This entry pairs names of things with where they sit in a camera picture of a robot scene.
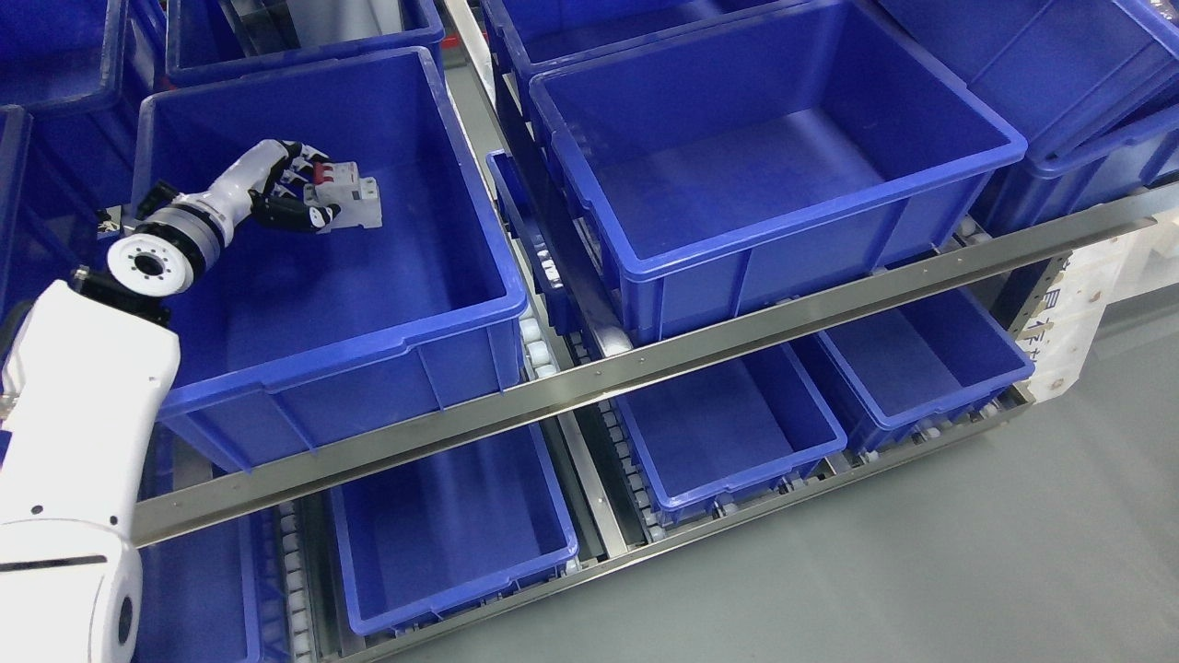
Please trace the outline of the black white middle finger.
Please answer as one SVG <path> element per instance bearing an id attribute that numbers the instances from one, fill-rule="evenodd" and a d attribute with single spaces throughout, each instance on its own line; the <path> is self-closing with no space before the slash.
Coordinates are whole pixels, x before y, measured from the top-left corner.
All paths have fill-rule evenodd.
<path id="1" fill-rule="evenodd" d="M 320 173 L 323 164 L 315 164 L 307 169 L 283 169 L 281 183 L 283 185 L 315 185 L 320 183 Z"/>

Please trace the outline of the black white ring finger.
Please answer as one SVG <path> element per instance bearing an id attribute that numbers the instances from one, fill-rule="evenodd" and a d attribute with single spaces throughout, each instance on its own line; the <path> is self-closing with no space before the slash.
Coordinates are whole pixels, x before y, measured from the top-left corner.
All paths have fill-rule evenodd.
<path id="1" fill-rule="evenodd" d="M 330 157 L 320 151 L 320 147 L 312 147 L 307 145 L 308 155 L 307 157 L 290 157 L 289 165 L 290 169 L 307 169 L 312 168 L 315 164 L 330 163 Z"/>

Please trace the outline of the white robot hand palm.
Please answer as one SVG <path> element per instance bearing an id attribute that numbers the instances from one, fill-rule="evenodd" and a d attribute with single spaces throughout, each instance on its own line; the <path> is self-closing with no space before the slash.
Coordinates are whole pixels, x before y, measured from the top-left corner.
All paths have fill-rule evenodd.
<path id="1" fill-rule="evenodd" d="M 261 140 L 218 176 L 204 192 L 204 204 L 222 229 L 235 229 L 251 210 L 250 192 L 261 192 L 274 175 L 283 169 L 289 151 L 279 140 Z"/>

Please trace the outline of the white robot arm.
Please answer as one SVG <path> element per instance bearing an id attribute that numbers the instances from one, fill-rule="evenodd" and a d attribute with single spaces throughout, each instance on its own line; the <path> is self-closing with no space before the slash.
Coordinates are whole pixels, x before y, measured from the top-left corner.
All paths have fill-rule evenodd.
<path id="1" fill-rule="evenodd" d="M 158 411 L 182 363 L 163 298 L 186 291 L 257 221 L 320 232 L 307 198 L 332 160 L 264 139 L 202 192 L 157 183 L 107 269 L 55 280 L 4 326 L 5 662 L 129 662 L 143 564 L 134 510 Z"/>

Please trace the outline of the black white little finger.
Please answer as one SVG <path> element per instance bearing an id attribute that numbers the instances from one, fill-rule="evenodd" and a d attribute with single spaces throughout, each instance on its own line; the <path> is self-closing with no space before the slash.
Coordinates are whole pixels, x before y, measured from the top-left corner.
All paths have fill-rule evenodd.
<path id="1" fill-rule="evenodd" d="M 308 147 L 298 140 L 278 140 L 279 146 L 286 152 L 286 157 L 307 157 Z"/>

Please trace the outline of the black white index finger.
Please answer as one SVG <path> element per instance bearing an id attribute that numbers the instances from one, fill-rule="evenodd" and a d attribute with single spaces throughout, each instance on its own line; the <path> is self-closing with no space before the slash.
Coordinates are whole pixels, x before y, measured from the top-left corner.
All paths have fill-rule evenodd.
<path id="1" fill-rule="evenodd" d="M 312 169 L 282 169 L 274 175 L 274 196 L 286 201 L 304 201 Z"/>

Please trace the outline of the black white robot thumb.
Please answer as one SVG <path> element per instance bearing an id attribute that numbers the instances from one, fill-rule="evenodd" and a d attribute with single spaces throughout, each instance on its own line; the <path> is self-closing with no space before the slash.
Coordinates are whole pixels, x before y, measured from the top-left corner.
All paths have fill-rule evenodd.
<path id="1" fill-rule="evenodd" d="M 253 196 L 250 215 L 261 227 L 282 231 L 322 231 L 341 214 L 342 206 L 308 205 L 295 198 Z"/>

